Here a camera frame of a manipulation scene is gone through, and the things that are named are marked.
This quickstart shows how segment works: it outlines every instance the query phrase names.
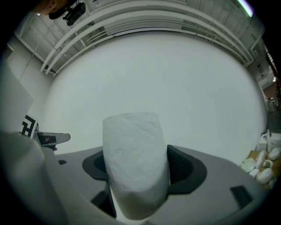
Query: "white wall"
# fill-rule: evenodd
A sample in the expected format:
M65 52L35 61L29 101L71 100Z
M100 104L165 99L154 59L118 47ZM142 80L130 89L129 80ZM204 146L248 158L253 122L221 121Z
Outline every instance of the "white wall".
M42 122L44 106L49 94L49 89L54 80L53 76L40 72L42 61L36 56L30 60L32 53L17 38L12 38L9 45L13 53L7 59L7 64L12 73L33 98L29 114Z
M230 55L183 35L116 38L55 79L43 127L70 133L57 153L102 145L102 120L128 112L159 115L166 144L241 161L266 125L262 97Z

